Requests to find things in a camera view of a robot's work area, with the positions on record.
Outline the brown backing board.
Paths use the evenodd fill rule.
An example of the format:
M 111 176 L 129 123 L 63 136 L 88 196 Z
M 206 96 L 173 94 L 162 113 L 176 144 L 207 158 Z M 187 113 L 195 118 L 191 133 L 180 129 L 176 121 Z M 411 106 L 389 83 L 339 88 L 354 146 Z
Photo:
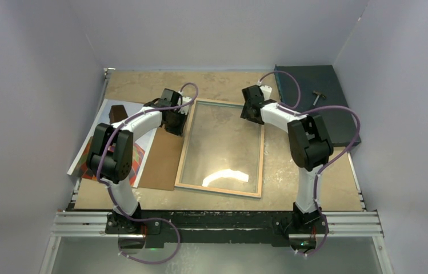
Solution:
M 183 137 L 174 135 L 159 127 L 162 111 L 151 111 L 142 115 L 147 127 L 156 129 L 153 142 L 145 151 L 138 174 L 131 178 L 132 187 L 172 191 L 183 147 Z

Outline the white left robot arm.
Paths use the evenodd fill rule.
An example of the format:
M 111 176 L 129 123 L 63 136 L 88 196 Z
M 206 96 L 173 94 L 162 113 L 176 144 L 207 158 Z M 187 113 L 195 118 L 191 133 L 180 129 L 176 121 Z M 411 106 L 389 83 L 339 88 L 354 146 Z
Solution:
M 119 225 L 127 233 L 139 231 L 144 221 L 140 203 L 127 182 L 132 170 L 134 143 L 160 127 L 182 136 L 195 100 L 195 96 L 186 96 L 182 90 L 166 88 L 159 98 L 145 103 L 133 115 L 119 122 L 96 126 L 86 165 L 95 172 L 97 181 L 106 187 L 113 202 L 113 215 L 121 217 Z

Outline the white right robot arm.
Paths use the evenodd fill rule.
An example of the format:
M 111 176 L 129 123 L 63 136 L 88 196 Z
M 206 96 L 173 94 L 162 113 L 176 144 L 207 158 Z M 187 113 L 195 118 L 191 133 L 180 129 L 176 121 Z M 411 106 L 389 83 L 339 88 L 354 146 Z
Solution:
M 298 192 L 293 206 L 292 225 L 306 232 L 321 219 L 319 213 L 320 171 L 333 154 L 323 118 L 302 115 L 269 99 L 269 86 L 252 85 L 242 89 L 245 100 L 241 118 L 256 124 L 270 124 L 286 132 L 290 153 L 299 168 Z

